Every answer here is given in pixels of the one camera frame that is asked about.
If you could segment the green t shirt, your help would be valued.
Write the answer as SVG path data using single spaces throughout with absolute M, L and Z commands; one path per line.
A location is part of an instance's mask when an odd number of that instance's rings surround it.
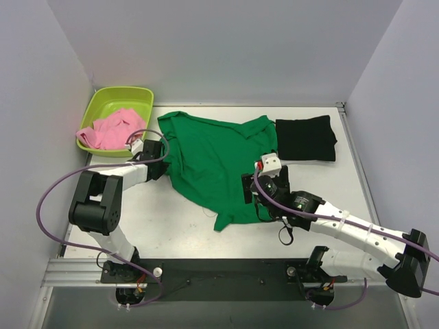
M 244 201 L 243 174 L 254 173 L 263 154 L 276 151 L 274 122 L 263 115 L 231 123 L 170 112 L 158 118 L 170 151 L 164 160 L 172 187 L 189 201 L 216 213 L 213 229 L 259 222 Z

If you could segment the green plastic basin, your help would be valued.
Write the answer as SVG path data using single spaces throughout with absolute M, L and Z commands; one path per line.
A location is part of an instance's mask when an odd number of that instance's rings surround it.
M 80 130 L 85 127 L 91 127 L 94 120 L 103 119 L 116 112 L 120 108 L 133 108 L 142 119 L 149 123 L 152 107 L 154 103 L 154 94 L 147 88 L 133 86 L 113 86 L 98 90 L 90 100 L 90 103 L 83 116 Z M 127 143 L 136 139 L 144 139 L 146 132 L 144 129 L 135 131 L 127 140 Z M 100 150 L 91 149 L 76 138 L 77 146 L 90 154 L 109 158 L 127 158 L 132 154 L 126 149 L 117 150 Z

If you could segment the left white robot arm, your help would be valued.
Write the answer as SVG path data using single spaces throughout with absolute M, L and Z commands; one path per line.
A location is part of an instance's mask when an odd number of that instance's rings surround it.
M 162 141 L 137 141 L 130 151 L 133 157 L 124 167 L 83 171 L 69 209 L 69 223 L 88 233 L 107 251 L 109 261 L 117 263 L 117 275 L 126 282 L 140 276 L 141 266 L 139 252 L 119 225 L 123 192 L 159 179 L 167 168 Z

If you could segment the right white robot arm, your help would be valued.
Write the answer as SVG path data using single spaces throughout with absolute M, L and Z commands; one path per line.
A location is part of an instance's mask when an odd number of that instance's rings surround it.
M 287 167 L 268 175 L 243 174 L 245 203 L 264 207 L 268 221 L 280 221 L 288 234 L 294 228 L 340 240 L 355 252 L 340 252 L 327 246 L 314 247 L 306 273 L 323 280 L 365 278 L 383 281 L 393 291 L 420 298 L 431 256 L 424 232 L 387 229 L 355 217 L 312 193 L 289 189 Z

